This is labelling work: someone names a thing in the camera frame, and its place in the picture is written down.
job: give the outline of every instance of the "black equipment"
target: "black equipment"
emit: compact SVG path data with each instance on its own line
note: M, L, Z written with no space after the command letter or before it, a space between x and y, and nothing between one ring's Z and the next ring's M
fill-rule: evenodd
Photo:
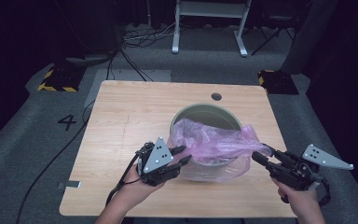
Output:
M273 147L267 147L271 149L271 157L274 156L281 164L270 162L267 157L256 151L252 154L252 159L265 166L272 178L293 189L316 189L320 184L323 184L326 194L319 201L320 206L328 204L331 196L327 180L318 174L319 167L328 166L347 170L353 169L352 164L347 164L314 145L309 145L301 158L288 151L281 152ZM289 202L287 198L282 198L282 200L285 203Z
M123 176L118 181L116 187L109 193L106 205L109 204L115 193L124 185L142 180L144 183L155 187L167 180L179 176L181 167L188 164L191 159L191 155L182 158L175 164L169 165L169 163L173 161L174 155L183 152L185 148L186 147L183 146L168 148L162 137L157 140L156 144L153 144L152 142L145 143L140 150L135 152L135 156L132 158ZM140 177L135 181L125 183L124 178L136 159L138 159L136 169Z

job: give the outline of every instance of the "black cable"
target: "black cable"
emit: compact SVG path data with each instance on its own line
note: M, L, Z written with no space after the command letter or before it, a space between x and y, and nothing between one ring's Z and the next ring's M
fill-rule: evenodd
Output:
M155 30L155 32L153 34L149 34L149 35L143 34L143 35L128 36L127 39L125 39L126 35L124 35L125 45L126 45L126 47L129 47L129 48L146 48L146 47L156 43L158 40L166 38L168 35L173 35L173 33L168 33L166 35L163 35L163 33L165 33L166 31L171 31L172 29L173 28L168 27L168 28L166 28L164 30L161 30L161 31ZM139 39L138 44L129 43L129 41L135 40L135 39ZM151 41L151 43L146 44L146 45L142 45L146 41Z
M110 54L107 54L106 57L104 57L102 59L96 59L96 60L90 60L90 61L82 61L82 62L71 62L71 61L68 61L68 62L71 63L75 67L90 67L90 66L94 66L94 65L97 65L97 64L105 63L105 62L109 61L113 57L115 57L114 52L110 53Z
M150 31L150 29L147 29L145 32L143 32L141 35L138 34L138 31L130 31L130 32L127 32L126 34L124 34L123 38L125 40L125 44L126 46L134 46L134 47L138 47L140 44L141 44L141 40L145 39L145 38L148 38L150 37L151 35L155 35L157 34L158 32L155 30L155 32L153 34L148 34L148 32ZM132 43L128 43L127 41L130 41L130 40L135 40L135 39L139 39L139 44L135 45L135 44L132 44Z
M106 80L109 80L109 71L111 70L112 61L113 58L110 59L109 64L107 65Z
M110 74L112 74L112 77L113 77L112 80L116 80L116 77L115 77L115 74L114 74L113 71L112 71L112 68L110 68Z
M95 100L91 101L91 103L89 103L89 104L86 106L86 108L84 108L83 114L82 114L82 116L81 116L81 118L83 119L83 123L88 122L87 120L84 119L84 115L86 114L86 110L89 108L89 106L91 106L91 105L94 104L94 103L95 103Z
M86 122L83 123L83 125L80 127L80 129L77 131L75 136L63 147L54 157L53 159L48 163L48 165L45 166L45 168L40 172L40 174L37 176L37 178L34 180L34 182L31 184L31 186L28 188L27 192L25 193L25 196L22 199L19 212L17 214L16 224L20 223L20 217L22 208L25 205L25 201L28 198L28 195L31 193L31 190L33 189L36 182L40 179L40 177L46 172L46 170L49 168L49 166L71 145L71 143L77 138L77 136L81 133L81 131L87 126L87 123L89 122L90 117L86 120Z
M150 76L148 76L145 72L143 72L141 69L139 69L138 66L133 61L131 61L130 57L123 51L123 49L121 50L121 53L123 54L123 56L126 59L127 63L130 64L130 66L139 74L139 76L141 76L141 78L144 81L146 81L144 75L146 77L148 77L151 81L153 81L153 79Z
M319 201L319 205L322 207L324 205L327 205L330 203L331 195L330 195L330 184L328 183L327 179L324 178L322 180L322 184L324 185L324 189L326 191L326 194L322 197L322 199Z
M138 159L138 156L139 156L138 153L136 153L135 156L133 156L132 160L130 161L130 164L127 166L126 171L121 176L121 178L118 181L116 187L114 189L112 189L110 191L109 195L107 196L105 206L107 206L110 203L110 201L112 200L113 196L115 196L116 192L118 192L124 185L135 183L135 182L137 182L137 181L139 181L141 179L141 178L139 178L139 179L136 179L136 180L128 182L128 183L124 182L124 178L126 177L127 173L129 172L130 168L132 167L133 163L136 161L136 159Z
M83 46L83 48L88 49L91 52L94 53L110 53L112 51L106 51L106 50L99 50L99 49L92 49L89 48L89 46L87 46L82 40L81 38L77 35L74 27L72 26L71 22L69 22L68 18L65 16L65 14L62 11L61 6L58 4L57 0L54 0L55 5L57 6L57 9L61 12L62 17L64 18L65 22L67 23L67 25L69 26L69 29L72 31L73 35L76 37L77 41Z

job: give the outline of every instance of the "tabletop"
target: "tabletop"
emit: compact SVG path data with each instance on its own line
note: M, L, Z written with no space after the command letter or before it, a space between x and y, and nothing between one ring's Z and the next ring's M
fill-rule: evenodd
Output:
M211 96L219 93L222 99ZM242 126L252 124L262 143L285 144L263 88L170 82L104 81L89 118L60 206L64 216L98 216L135 151L161 136L188 105L220 105ZM127 214L129 217L294 217L281 201L269 172L251 160L250 170L223 183L169 180Z

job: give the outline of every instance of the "pink plastic bag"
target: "pink plastic bag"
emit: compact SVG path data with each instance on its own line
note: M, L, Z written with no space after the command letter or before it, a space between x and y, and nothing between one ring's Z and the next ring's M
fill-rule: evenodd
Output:
M266 156L271 154L270 149L258 141L252 125L244 126L240 131L225 130L191 119L181 119L173 125L167 145L186 146L184 152L175 156L175 161L192 155L179 176L194 181L233 179L250 169L254 151Z

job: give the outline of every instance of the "number 4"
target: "number 4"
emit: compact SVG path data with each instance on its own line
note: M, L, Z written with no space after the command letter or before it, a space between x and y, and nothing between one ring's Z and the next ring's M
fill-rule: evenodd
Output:
M65 118L63 118L63 119L60 119L58 121L58 123L66 124L66 129L65 130L68 131L69 127L71 126L71 124L76 123L76 121L73 121L73 119L74 119L74 116L70 114L70 115L66 116Z

